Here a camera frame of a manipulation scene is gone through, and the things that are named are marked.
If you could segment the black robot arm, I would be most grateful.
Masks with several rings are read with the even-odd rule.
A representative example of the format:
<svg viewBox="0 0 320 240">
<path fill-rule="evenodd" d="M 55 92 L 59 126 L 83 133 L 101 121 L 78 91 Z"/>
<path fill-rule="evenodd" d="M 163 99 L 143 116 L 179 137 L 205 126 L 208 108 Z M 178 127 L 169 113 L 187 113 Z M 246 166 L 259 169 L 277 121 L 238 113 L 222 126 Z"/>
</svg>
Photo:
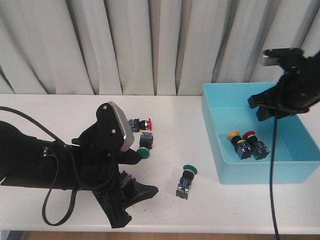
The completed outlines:
<svg viewBox="0 0 320 240">
<path fill-rule="evenodd" d="M 0 181 L 3 186 L 71 190 L 65 223 L 71 216 L 78 191 L 91 191 L 112 228 L 125 227 L 132 219 L 126 209 L 150 199 L 158 188 L 136 181 L 119 170 L 120 164 L 135 165 L 142 156 L 122 150 L 117 128 L 97 123 L 70 145 L 55 139 L 46 141 L 28 136 L 15 126 L 0 123 Z"/>
</svg>

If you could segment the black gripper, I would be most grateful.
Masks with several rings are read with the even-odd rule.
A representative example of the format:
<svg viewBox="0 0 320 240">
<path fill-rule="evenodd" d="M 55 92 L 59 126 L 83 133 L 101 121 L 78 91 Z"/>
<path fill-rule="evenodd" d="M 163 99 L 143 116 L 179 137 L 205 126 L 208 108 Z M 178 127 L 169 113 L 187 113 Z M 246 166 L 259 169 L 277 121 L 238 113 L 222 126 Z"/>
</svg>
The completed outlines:
<svg viewBox="0 0 320 240">
<path fill-rule="evenodd" d="M 59 167 L 53 187 L 93 191 L 113 229 L 123 228 L 132 220 L 132 216 L 126 212 L 128 207 L 151 199 L 159 192 L 156 186 L 137 181 L 103 190 L 113 185 L 118 176 L 118 164 L 136 165 L 140 162 L 142 155 L 131 148 L 125 152 L 102 149 L 92 153 L 93 144 L 86 140 L 76 145 L 55 140 L 54 147 Z"/>
<path fill-rule="evenodd" d="M 306 113 L 320 101 L 319 52 L 293 62 L 283 62 L 279 66 L 284 70 L 284 75 L 277 85 L 247 99 L 251 109 L 259 107 L 256 112 L 259 122 Z"/>
</svg>

